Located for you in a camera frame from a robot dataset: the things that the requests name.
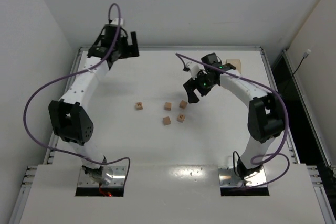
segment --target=wooden cube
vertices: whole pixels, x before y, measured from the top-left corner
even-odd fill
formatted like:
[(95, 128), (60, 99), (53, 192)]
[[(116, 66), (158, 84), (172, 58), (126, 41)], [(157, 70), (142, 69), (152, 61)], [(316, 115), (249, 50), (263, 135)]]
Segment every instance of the wooden cube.
[(135, 108), (136, 108), (137, 110), (142, 110), (142, 109), (143, 109), (143, 107), (142, 107), (142, 102), (137, 102), (137, 103), (135, 104)]
[(184, 119), (185, 119), (184, 114), (179, 114), (179, 116), (177, 117), (177, 120), (181, 123), (183, 123)]
[(170, 124), (169, 116), (167, 116), (166, 118), (163, 118), (163, 125), (166, 126), (166, 125), (169, 125), (169, 124)]
[(172, 109), (172, 103), (171, 102), (166, 102), (164, 105), (164, 110), (171, 110)]
[(185, 107), (187, 107), (187, 104), (188, 104), (188, 103), (187, 103), (186, 101), (183, 101), (183, 100), (182, 100), (182, 101), (180, 102), (180, 108), (185, 109)]
[(230, 63), (236, 69), (239, 71), (239, 73), (242, 73), (242, 64), (240, 63), (240, 60), (226, 60), (226, 63)]

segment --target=white wall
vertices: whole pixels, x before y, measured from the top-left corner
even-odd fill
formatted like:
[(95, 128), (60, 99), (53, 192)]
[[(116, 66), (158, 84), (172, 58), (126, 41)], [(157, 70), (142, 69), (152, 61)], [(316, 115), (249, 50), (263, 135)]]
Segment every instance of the white wall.
[[(69, 72), (72, 50), (43, 0), (1, 0), (0, 6), (0, 223), (8, 223), (27, 165), (43, 161), (23, 127), (23, 108), (34, 90)], [(39, 95), (29, 113), (35, 136), (47, 143), (48, 103), (64, 83)]]
[(141, 45), (262, 45), (271, 61), (316, 0), (45, 0), (70, 43), (89, 45), (121, 5)]
[(321, 0), (293, 40), (288, 52), (294, 68), (307, 49), (312, 53), (296, 77), (303, 85), (327, 151), (336, 164), (336, 0)]

